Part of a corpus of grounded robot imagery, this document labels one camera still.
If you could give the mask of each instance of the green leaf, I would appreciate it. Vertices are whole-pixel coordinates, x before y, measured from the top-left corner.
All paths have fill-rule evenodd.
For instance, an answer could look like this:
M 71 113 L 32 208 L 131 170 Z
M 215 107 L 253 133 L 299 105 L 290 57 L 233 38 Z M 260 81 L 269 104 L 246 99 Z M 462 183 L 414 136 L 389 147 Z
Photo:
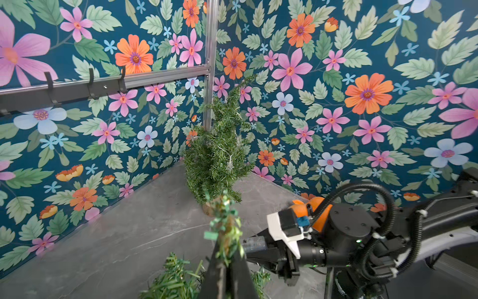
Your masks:
M 378 44 L 390 41 L 395 36 L 395 34 L 398 32 L 399 29 L 400 29 L 400 26 L 396 26 L 396 27 L 392 27 L 390 29 L 385 30 L 384 32 L 382 32 L 382 35 L 372 43 L 372 45 L 378 45 Z
M 63 21 L 58 0 L 32 0 L 28 3 L 43 21 L 51 25 L 59 25 Z
M 387 132 L 388 140 L 393 146 L 394 150 L 397 150 L 402 144 L 407 142 L 408 130 L 405 128 L 394 127 Z
M 49 230 L 52 235 L 62 234 L 68 228 L 68 216 L 63 213 L 63 210 L 60 210 L 48 224 L 50 226 L 47 226 L 46 229 Z
M 407 63 L 397 65 L 394 69 L 401 71 L 402 76 L 413 78 L 415 80 L 423 79 L 431 75 L 435 69 L 435 62 L 433 59 L 410 59 Z
M 373 30 L 377 27 L 378 17 L 376 16 L 375 7 L 372 6 L 367 15 L 362 17 L 362 20 L 355 29 L 355 38 L 357 40 L 366 39 L 372 36 Z
M 114 27 L 121 27 L 121 23 L 111 15 L 110 11 L 103 10 L 103 7 L 94 5 L 88 6 L 86 18 L 93 22 L 93 28 L 99 32 L 114 31 Z
M 448 21 L 441 22 L 436 30 L 433 30 L 432 37 L 428 39 L 428 45 L 432 49 L 441 49 L 455 39 L 461 27 L 461 15 L 463 11 L 455 13 Z
M 453 124 L 445 124 L 443 122 L 429 122 L 419 126 L 417 133 L 422 137 L 435 137 L 443 135 L 444 132 L 451 130 L 454 126 Z
M 7 185 L 14 189 L 20 189 L 21 187 L 31 187 L 34 184 L 39 184 L 44 178 L 50 176 L 53 171 L 42 171 L 41 168 L 33 169 L 23 168 L 17 169 L 13 172 L 15 177 L 6 181 Z
M 368 58 L 367 52 L 362 52 L 362 49 L 352 48 L 345 53 L 344 57 L 347 59 L 344 62 L 346 67 L 356 68 L 362 66 L 371 66 L 372 61 Z

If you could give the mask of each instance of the black hook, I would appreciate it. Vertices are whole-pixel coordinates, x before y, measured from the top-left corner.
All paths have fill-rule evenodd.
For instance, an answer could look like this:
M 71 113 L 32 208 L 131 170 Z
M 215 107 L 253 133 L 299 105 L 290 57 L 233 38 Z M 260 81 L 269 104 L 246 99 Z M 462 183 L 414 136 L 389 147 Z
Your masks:
M 46 78 L 46 83 L 48 84 L 48 97 L 50 98 L 50 101 L 53 103 L 53 106 L 55 107 L 60 107 L 61 104 L 58 103 L 55 99 L 52 98 L 52 91 L 53 91 L 53 80 L 52 80 L 52 75 L 50 72 L 44 72 L 45 78 Z
M 93 92 L 91 92 L 90 90 L 90 87 L 93 87 L 93 81 L 95 79 L 95 75 L 93 73 L 93 69 L 92 68 L 89 68 L 89 71 L 90 71 L 90 81 L 88 82 L 88 92 L 90 94 L 90 97 L 94 100 L 98 100 L 99 97 L 98 96 L 95 96 L 95 94 Z

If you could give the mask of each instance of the green artificial foliage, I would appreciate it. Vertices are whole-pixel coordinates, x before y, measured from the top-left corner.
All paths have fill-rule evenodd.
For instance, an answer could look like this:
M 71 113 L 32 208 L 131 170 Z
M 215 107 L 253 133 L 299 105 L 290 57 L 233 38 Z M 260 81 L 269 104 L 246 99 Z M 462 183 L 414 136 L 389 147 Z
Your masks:
M 233 191 L 232 186 L 239 178 L 247 176 L 254 166 L 246 164 L 249 142 L 240 134 L 241 130 L 250 129 L 250 124 L 239 112 L 240 88 L 254 79 L 255 76 L 248 77 L 233 88 L 224 103 L 214 98 L 212 104 L 205 106 L 214 114 L 211 130 L 196 126 L 189 134 L 190 148 L 184 155 L 186 179 L 198 203 L 207 202 L 205 190 L 213 199 L 227 190 L 235 201 L 241 201 L 241 194 Z

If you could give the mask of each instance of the small blue flower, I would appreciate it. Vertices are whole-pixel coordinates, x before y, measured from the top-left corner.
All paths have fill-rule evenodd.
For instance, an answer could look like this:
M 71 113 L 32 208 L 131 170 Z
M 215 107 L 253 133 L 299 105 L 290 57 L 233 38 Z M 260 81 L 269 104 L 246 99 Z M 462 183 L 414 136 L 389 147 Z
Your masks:
M 117 47 L 113 46 L 115 44 L 115 41 L 111 41 L 111 43 L 108 43 L 108 41 L 105 39 L 103 42 L 106 45 L 105 52 L 109 51 L 111 53 L 111 55 L 113 55 L 113 50 L 118 50 Z
M 327 142 L 330 142 L 332 139 L 334 139 L 333 137 L 330 136 L 330 133 L 327 133 L 327 135 L 322 135 L 322 138 L 324 139 L 324 141 L 327 141 Z
M 415 138 L 415 136 L 412 135 L 412 136 L 410 136 L 410 139 L 407 139 L 407 141 L 410 142 L 410 145 L 414 145 L 414 144 L 420 144 L 420 141 L 419 141 L 420 139 L 421 139 L 420 136 Z
M 418 45 L 412 46 L 412 43 L 408 43 L 407 48 L 402 50 L 402 53 L 405 53 L 405 57 L 410 55 L 410 54 L 415 54 L 416 51 L 415 49 L 418 48 Z
M 252 58 L 254 58 L 254 56 L 252 55 L 252 51 L 249 51 L 249 53 L 246 53 L 246 60 L 247 61 L 250 62 L 252 60 Z
M 61 186 L 57 184 L 58 183 L 56 181 L 53 181 L 53 183 L 50 186 L 49 185 L 43 186 L 43 188 L 46 189 L 45 193 L 48 193 L 48 192 L 56 193 L 56 189 L 61 188 Z
M 131 124 L 132 122 L 136 121 L 135 118 L 136 118 L 136 115 L 131 115 L 131 113 L 130 113 L 130 114 L 128 114 L 128 118 L 126 119 L 126 121 Z
M 350 83 L 355 82 L 354 78 L 355 75 L 350 75 L 349 73 L 346 73 L 345 78 L 342 79 L 342 82 L 345 82 L 345 85 L 349 85 Z
M 85 169 L 88 170 L 88 171 L 87 171 L 87 175 L 89 175 L 90 173 L 95 174 L 95 170 L 98 169 L 98 167 L 95 167 L 95 165 L 96 165 L 96 164 L 93 163 L 93 164 L 91 165 L 91 167 L 89 167 L 89 166 L 85 167 Z
M 402 196 L 402 194 L 400 193 L 400 190 L 392 190 L 390 194 L 392 194 L 394 197 Z
M 438 83 L 446 83 L 446 80 L 443 78 L 448 77 L 450 74 L 440 74 L 440 72 L 436 72 L 433 74 L 434 78 L 428 79 L 427 82 L 433 82 L 433 86 L 437 86 Z
M 165 26 L 163 36 L 166 36 L 166 38 L 169 38 L 171 35 L 173 35 L 171 33 L 171 27 L 166 28 L 166 26 Z
M 269 50 L 267 48 L 268 46 L 268 44 L 261 44 L 261 48 L 259 49 L 259 51 L 261 51 L 263 54 L 266 53 Z
M 136 7 L 136 10 L 140 11 L 141 14 L 143 14 L 143 11 L 146 11 L 146 8 L 144 8 L 144 1 L 140 2 L 140 0 L 138 0 L 138 6 Z
M 159 47 L 159 44 L 156 42 L 156 37 L 153 37 L 152 41 L 148 42 L 148 45 L 150 45 L 150 50 L 156 51 L 156 47 Z
M 406 80 L 405 82 L 403 82 L 402 84 L 400 83 L 395 83 L 394 86 L 396 87 L 393 91 L 398 91 L 398 94 L 399 95 L 402 95 L 404 91 L 409 91 L 410 90 L 410 87 L 407 87 L 408 85 L 408 80 Z
M 402 9 L 402 12 L 400 11 L 393 11 L 393 14 L 395 15 L 395 18 L 390 20 L 390 23 L 396 23 L 396 26 L 400 26 L 402 24 L 402 20 L 408 21 L 410 19 L 410 16 L 406 16 L 405 14 L 408 12 L 410 9 L 410 6 L 405 6 Z

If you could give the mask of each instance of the light blue flower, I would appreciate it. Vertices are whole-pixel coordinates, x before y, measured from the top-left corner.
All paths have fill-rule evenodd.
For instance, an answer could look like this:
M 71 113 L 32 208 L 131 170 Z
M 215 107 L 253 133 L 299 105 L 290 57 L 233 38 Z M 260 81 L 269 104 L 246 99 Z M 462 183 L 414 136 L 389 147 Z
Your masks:
M 327 142 L 330 142 L 332 139 L 334 139 L 332 136 L 330 136 L 330 133 L 327 133 L 327 135 L 322 135 L 322 138 Z
M 396 87 L 395 89 L 393 89 L 393 91 L 398 91 L 398 94 L 399 95 L 402 95 L 404 91 L 409 91 L 410 90 L 410 87 L 407 87 L 408 85 L 408 80 L 406 80 L 405 82 L 403 82 L 402 84 L 400 83 L 395 83 L 394 86 Z
M 150 45 L 150 50 L 156 51 L 156 47 L 159 47 L 159 44 L 156 42 L 156 37 L 153 37 L 152 41 L 148 42 L 148 45 Z
M 166 26 L 165 26 L 163 36 L 166 36 L 166 38 L 169 38 L 171 35 L 173 35 L 171 33 L 171 27 L 166 28 Z
M 435 171 L 435 168 L 430 168 L 427 172 L 423 172 L 424 175 L 428 175 L 428 178 L 440 177 L 441 170 Z
M 373 177 L 380 177 L 382 175 L 382 171 L 381 170 L 377 170 L 376 168 L 374 168 L 372 170 L 372 176 Z
M 405 53 L 405 57 L 410 55 L 410 54 L 415 54 L 416 51 L 415 49 L 418 48 L 418 45 L 412 46 L 412 43 L 408 43 L 407 48 L 402 50 L 402 53 Z
M 135 118 L 136 118 L 136 115 L 131 115 L 130 113 L 128 114 L 128 118 L 126 119 L 126 121 L 129 122 L 129 124 L 131 124 L 132 122 L 136 122 Z
M 400 190 L 392 190 L 390 194 L 392 194 L 394 197 L 402 196 L 402 194 L 400 193 Z
M 53 181 L 53 183 L 50 186 L 49 185 L 43 186 L 43 188 L 46 189 L 45 193 L 48 193 L 48 192 L 56 193 L 56 189 L 61 188 L 61 186 L 57 184 L 58 183 L 56 181 Z
M 115 41 L 111 41 L 111 43 L 108 43 L 108 41 L 105 39 L 103 41 L 106 45 L 105 47 L 105 52 L 110 52 L 111 55 L 113 55 L 113 50 L 118 50 L 117 47 L 113 46 L 115 44 Z
M 90 173 L 95 174 L 95 170 L 98 169 L 98 167 L 95 167 L 95 166 L 96 166 L 96 164 L 93 163 L 91 166 L 85 167 L 85 169 L 88 170 L 87 175 L 89 175 Z
M 428 79 L 427 82 L 433 82 L 433 86 L 437 86 L 438 83 L 446 83 L 446 80 L 443 78 L 448 77 L 450 74 L 440 74 L 440 72 L 436 72 L 433 74 L 434 78 Z
M 113 112 L 113 120 L 115 122 L 119 121 L 121 117 L 122 116 L 121 116 L 121 113 L 119 111 L 118 112 Z
M 410 142 L 410 145 L 414 145 L 414 144 L 420 144 L 420 141 L 419 141 L 420 139 L 421 139 L 420 136 L 415 138 L 415 136 L 412 135 L 412 136 L 410 136 L 410 139 L 407 139 L 407 141 Z
M 410 19 L 410 16 L 406 16 L 405 14 L 408 12 L 410 9 L 410 6 L 405 6 L 402 9 L 402 12 L 400 11 L 393 11 L 393 14 L 395 15 L 395 18 L 390 20 L 390 23 L 396 23 L 396 26 L 400 26 L 402 24 L 402 20 L 408 21 Z
M 345 78 L 342 79 L 342 82 L 345 82 L 345 85 L 355 82 L 355 75 L 350 75 L 349 73 L 345 74 Z
M 266 53 L 269 49 L 267 48 L 269 44 L 261 44 L 261 48 L 259 51 L 261 51 L 263 54 Z

